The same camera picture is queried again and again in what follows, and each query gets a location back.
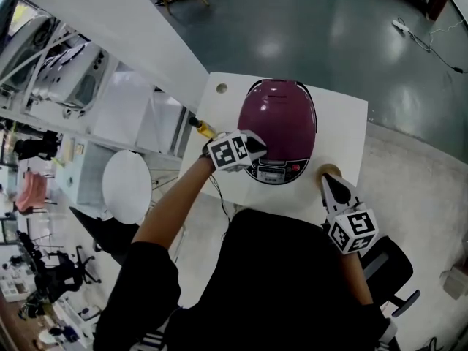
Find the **white table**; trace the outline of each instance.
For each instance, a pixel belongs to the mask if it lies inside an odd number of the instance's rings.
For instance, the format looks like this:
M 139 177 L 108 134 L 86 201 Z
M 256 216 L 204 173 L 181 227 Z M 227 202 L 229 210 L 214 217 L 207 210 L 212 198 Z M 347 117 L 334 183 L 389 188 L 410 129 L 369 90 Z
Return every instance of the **white table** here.
M 151 174 L 142 156 L 119 151 L 109 160 L 102 177 L 102 193 L 111 214 L 124 224 L 140 221 L 152 195 Z
M 211 73 L 197 117 L 207 121 L 218 132 L 233 131 L 237 128 L 245 96 L 259 79 L 262 78 Z M 220 83 L 227 85 L 223 94 L 216 91 Z M 340 168 L 344 178 L 357 184 L 366 136 L 367 102 L 321 88 L 307 88 L 317 111 L 318 133 L 311 161 L 304 173 L 288 184 L 271 186 L 254 180 L 244 170 L 237 173 L 216 172 L 214 177 L 226 201 L 270 214 L 322 224 L 326 212 L 320 191 L 314 185 L 315 170 L 321 164 L 330 162 Z M 192 130 L 180 176 L 197 160 L 206 141 L 195 129 Z M 202 192 L 219 197 L 209 181 Z
M 101 210 L 105 206 L 102 196 L 102 175 L 115 151 L 84 139 L 64 136 L 61 153 L 66 141 L 71 139 L 75 140 L 73 160 L 63 167 L 57 165 L 55 181 L 75 205 Z M 78 144 L 83 145 L 82 154 L 75 152 Z

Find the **power cable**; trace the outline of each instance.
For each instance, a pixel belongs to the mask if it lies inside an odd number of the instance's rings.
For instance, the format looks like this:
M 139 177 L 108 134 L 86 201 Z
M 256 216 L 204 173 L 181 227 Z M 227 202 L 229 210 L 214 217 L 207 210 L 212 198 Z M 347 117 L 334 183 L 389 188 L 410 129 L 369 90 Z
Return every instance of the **power cable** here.
M 464 21 L 465 21 L 465 19 L 461 20 L 460 22 L 456 23 L 455 25 L 450 26 L 447 30 L 437 29 L 437 30 L 435 30 L 435 31 L 431 31 L 431 32 L 429 33 L 429 36 L 430 36 L 430 38 L 431 38 L 431 41 L 430 41 L 429 44 L 426 44 L 421 38 L 417 37 L 417 36 L 416 36 L 412 31 L 410 31 L 409 29 L 408 29 L 408 34 L 409 34 L 409 36 L 411 37 L 411 39 L 413 39 L 413 40 L 416 42 L 417 45 L 419 45 L 419 46 L 420 46 L 422 49 L 424 49 L 427 53 L 434 52 L 434 55 L 436 55 L 442 63 L 444 63 L 446 66 L 450 67 L 453 71 L 455 71 L 455 72 L 457 72 L 457 73 L 460 73 L 460 74 L 467 74 L 467 73 L 468 73 L 468 70 L 463 70 L 463 69 L 460 68 L 460 67 L 454 67 L 454 66 L 450 65 L 450 64 L 447 63 L 446 60 L 444 60 L 444 59 L 441 57 L 441 55 L 438 54 L 438 52 L 437 52 L 435 49 L 433 49 L 433 47 L 432 47 L 432 42 L 433 42 L 433 40 L 434 40 L 433 34 L 435 34 L 435 33 L 438 32 L 438 31 L 441 31 L 441 32 L 449 32 L 450 29 L 453 29 L 453 28 L 457 27 L 458 25 L 460 25 L 460 24 L 463 23 Z M 400 22 L 401 24 L 403 24 L 403 25 L 406 26 L 406 24 L 404 23 L 404 20 L 403 20 L 401 17 L 398 17 L 398 22 Z
M 172 181 L 175 181 L 177 178 L 178 178 L 178 177 L 175 177 L 175 178 L 170 179 L 169 181 L 166 181 L 166 182 L 164 182 L 164 183 L 162 183 L 162 184 L 159 184 L 158 186 L 156 186 L 156 187 L 153 188 L 153 191 L 154 191 L 155 189 L 158 189 L 158 188 L 160 188 L 160 187 L 163 187 L 165 184 L 168 184 L 168 183 L 170 183 L 170 182 L 172 182 Z
M 227 220 L 229 221 L 229 223 L 231 223 L 231 218 L 229 217 L 229 214 L 226 211 L 226 207 L 224 205 L 224 199 L 222 197 L 222 193 L 221 193 L 221 189 L 219 188 L 218 181 L 216 180 L 216 178 L 214 178 L 212 175 L 210 175 L 210 182 L 213 185 L 213 187 L 217 190 L 217 192 L 219 194 L 219 198 L 221 199 L 221 208 L 222 208 L 224 214 L 226 215 Z
M 427 343 L 427 346 L 416 351 L 442 351 L 444 347 L 437 348 L 437 337 L 433 336 Z

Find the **display screen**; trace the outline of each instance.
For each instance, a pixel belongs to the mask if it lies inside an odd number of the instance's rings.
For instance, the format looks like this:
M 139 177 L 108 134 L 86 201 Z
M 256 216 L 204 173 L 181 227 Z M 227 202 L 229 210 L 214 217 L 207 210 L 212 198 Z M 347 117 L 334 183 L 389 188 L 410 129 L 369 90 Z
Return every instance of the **display screen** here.
M 278 178 L 279 173 L 265 173 L 266 178 Z
M 272 167 L 258 167 L 259 172 L 264 172 L 265 175 L 267 176 L 270 173 L 275 173 L 275 174 L 283 174 L 284 169 L 275 169 Z
M 279 161 L 279 160 L 264 160 L 260 159 L 260 164 L 264 165 L 273 165 L 273 166 L 280 166 L 280 165 L 286 165 L 285 161 Z

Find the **black office chair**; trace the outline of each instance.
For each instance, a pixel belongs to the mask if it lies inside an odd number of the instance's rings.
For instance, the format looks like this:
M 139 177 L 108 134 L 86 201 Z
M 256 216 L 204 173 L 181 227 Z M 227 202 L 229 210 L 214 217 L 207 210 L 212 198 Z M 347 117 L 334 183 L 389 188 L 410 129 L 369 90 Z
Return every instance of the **black office chair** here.
M 26 139 L 17 140 L 13 151 L 18 155 L 18 161 L 39 157 L 50 161 L 57 155 L 59 139 L 56 132 L 46 131 L 40 140 Z
M 419 290 L 406 301 L 395 296 L 411 278 L 413 269 L 407 256 L 389 237 L 379 239 L 361 258 L 361 265 L 374 303 L 381 306 L 390 301 L 398 307 L 393 317 L 403 314 L 419 298 Z
M 73 207 L 70 207 L 70 211 L 93 237 L 94 251 L 107 252 L 118 264 L 122 265 L 139 226 L 122 224 L 114 218 L 106 221 L 93 219 Z
M 48 268 L 42 260 L 42 253 L 28 234 L 21 231 L 16 232 L 20 241 L 20 249 L 26 262 L 34 273 L 34 282 L 37 292 L 42 298 L 48 298 L 51 303 L 59 299 L 66 291 L 78 291 L 85 282 L 101 283 L 100 279 L 95 279 L 87 270 L 86 265 L 94 256 L 88 257 L 85 261 L 81 260 L 81 246 L 76 247 L 77 262 L 70 260 L 68 254 L 61 251 L 50 252 L 49 256 L 57 256 L 58 265 Z
M 74 263 L 70 260 L 68 254 L 61 251 L 51 252 L 49 256 L 57 256 L 58 265 L 52 268 L 41 269 L 34 277 L 37 291 L 47 296 L 51 303 L 59 299 L 66 291 L 78 291 L 85 282 L 101 283 L 100 279 L 95 279 L 87 270 L 86 265 L 94 256 L 88 257 L 85 261 L 80 257 L 81 246 L 76 247 L 76 256 L 78 261 Z

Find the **chair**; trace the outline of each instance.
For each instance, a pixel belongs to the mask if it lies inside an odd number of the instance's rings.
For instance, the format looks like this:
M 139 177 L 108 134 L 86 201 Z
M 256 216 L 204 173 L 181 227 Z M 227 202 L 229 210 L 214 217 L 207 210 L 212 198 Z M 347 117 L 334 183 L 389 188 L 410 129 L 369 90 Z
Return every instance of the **chair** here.
M 23 192 L 15 202 L 22 214 L 34 213 L 35 208 L 42 208 L 46 203 L 47 179 L 39 173 L 26 172 Z
M 43 160 L 50 161 L 57 155 L 59 142 L 57 133 L 46 131 L 41 140 L 18 140 L 15 143 L 13 151 L 18 155 L 18 160 L 26 160 L 32 157 L 40 157 Z
M 85 261 L 81 260 L 81 246 L 76 247 L 76 256 L 78 261 L 74 263 L 70 260 L 68 254 L 61 251 L 48 253 L 49 256 L 57 256 L 58 265 L 48 268 L 42 260 L 42 253 L 33 243 L 28 234 L 21 231 L 16 232 L 20 241 L 20 250 L 34 273 L 34 282 L 36 284 L 36 294 L 41 298 L 48 298 L 51 303 L 59 299 L 66 291 L 78 291 L 85 282 L 101 283 L 100 279 L 95 279 L 87 270 L 86 265 L 94 256 L 88 257 Z
M 361 265 L 374 303 L 381 306 L 390 301 L 398 307 L 393 317 L 403 314 L 419 298 L 419 290 L 406 301 L 395 296 L 411 278 L 413 269 L 407 256 L 389 237 L 379 239 L 361 258 Z
M 85 282 L 90 284 L 101 283 L 100 279 L 95 279 L 87 270 L 86 265 L 94 256 L 88 257 L 85 261 L 80 257 L 81 246 L 76 247 L 78 261 L 74 263 L 68 254 L 57 251 L 49 253 L 49 256 L 57 256 L 59 264 L 52 268 L 41 269 L 34 277 L 37 291 L 47 296 L 51 303 L 57 301 L 66 291 L 78 291 Z
M 107 252 L 118 264 L 122 265 L 139 226 L 122 224 L 114 218 L 106 221 L 93 219 L 76 208 L 70 207 L 69 209 L 93 237 L 93 250 Z

